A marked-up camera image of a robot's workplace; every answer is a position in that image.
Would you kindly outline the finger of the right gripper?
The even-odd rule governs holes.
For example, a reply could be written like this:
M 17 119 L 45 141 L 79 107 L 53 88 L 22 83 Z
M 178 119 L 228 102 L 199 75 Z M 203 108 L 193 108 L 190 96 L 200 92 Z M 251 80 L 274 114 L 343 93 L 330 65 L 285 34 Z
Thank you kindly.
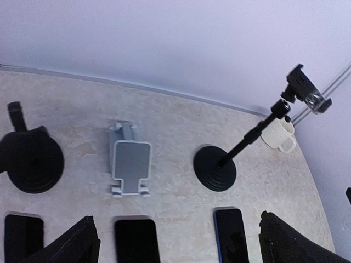
M 346 190 L 346 196 L 351 204 L 351 187 L 347 188 Z

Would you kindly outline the blue phone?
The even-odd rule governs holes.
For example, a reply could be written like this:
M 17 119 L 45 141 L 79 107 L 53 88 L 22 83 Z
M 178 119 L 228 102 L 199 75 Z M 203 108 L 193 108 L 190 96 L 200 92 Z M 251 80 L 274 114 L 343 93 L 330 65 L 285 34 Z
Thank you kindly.
M 238 208 L 218 208 L 213 213 L 220 263 L 249 263 L 242 212 Z

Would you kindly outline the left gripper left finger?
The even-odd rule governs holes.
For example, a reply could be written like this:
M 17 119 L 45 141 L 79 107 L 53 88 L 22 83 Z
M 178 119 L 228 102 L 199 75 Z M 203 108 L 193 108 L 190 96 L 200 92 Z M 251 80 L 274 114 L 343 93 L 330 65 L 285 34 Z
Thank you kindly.
M 99 238 L 92 216 L 85 216 L 47 247 L 22 262 L 98 262 Z

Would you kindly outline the black phone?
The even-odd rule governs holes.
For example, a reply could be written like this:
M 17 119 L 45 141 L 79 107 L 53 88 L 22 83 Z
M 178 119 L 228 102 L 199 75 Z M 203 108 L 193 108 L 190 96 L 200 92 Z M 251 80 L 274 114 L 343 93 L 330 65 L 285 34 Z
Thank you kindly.
M 161 262 L 153 220 L 118 220 L 114 223 L 114 234 L 118 262 Z
M 44 222 L 42 219 L 14 214 L 5 217 L 5 262 L 20 262 L 43 248 Z

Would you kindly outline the black round-base phone stand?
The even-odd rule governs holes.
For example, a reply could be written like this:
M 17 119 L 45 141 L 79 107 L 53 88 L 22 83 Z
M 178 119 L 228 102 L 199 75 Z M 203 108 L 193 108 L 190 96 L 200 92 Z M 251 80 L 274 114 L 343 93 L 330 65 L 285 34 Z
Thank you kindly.
M 28 130 L 21 103 L 8 104 L 14 131 L 1 138 L 1 173 L 22 192 L 37 194 L 54 187 L 64 171 L 64 155 L 45 126 Z

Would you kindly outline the black tripod clamp stand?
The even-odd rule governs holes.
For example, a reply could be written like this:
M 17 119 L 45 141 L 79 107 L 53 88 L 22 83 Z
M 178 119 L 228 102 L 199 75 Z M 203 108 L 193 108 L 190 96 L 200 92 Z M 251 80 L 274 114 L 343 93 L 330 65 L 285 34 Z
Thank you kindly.
M 324 113 L 331 105 L 331 99 L 325 99 L 316 86 L 302 71 L 298 64 L 286 77 L 288 85 L 280 99 L 271 107 L 271 114 L 253 127 L 244 138 L 230 151 L 225 152 L 217 146 L 200 148 L 193 158 L 193 169 L 197 179 L 207 189 L 223 192 L 232 187 L 237 170 L 233 158 L 248 145 L 254 143 L 262 131 L 274 120 L 287 117 L 291 110 L 290 103 L 299 100 L 305 103 L 314 114 Z

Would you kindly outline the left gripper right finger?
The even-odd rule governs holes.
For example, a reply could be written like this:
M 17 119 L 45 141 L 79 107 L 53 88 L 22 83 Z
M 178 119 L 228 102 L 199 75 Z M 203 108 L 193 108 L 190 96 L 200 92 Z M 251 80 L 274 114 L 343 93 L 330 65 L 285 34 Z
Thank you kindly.
M 263 262 L 348 262 L 307 239 L 272 212 L 262 212 L 259 226 Z

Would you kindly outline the white wedge phone stand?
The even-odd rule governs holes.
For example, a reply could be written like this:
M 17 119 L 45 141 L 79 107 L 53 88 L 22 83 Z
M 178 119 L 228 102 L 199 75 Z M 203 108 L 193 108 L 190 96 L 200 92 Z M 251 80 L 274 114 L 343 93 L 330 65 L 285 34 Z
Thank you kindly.
M 152 145 L 139 140 L 135 126 L 118 121 L 109 128 L 109 173 L 115 184 L 113 197 L 150 196 L 146 181 L 150 177 Z

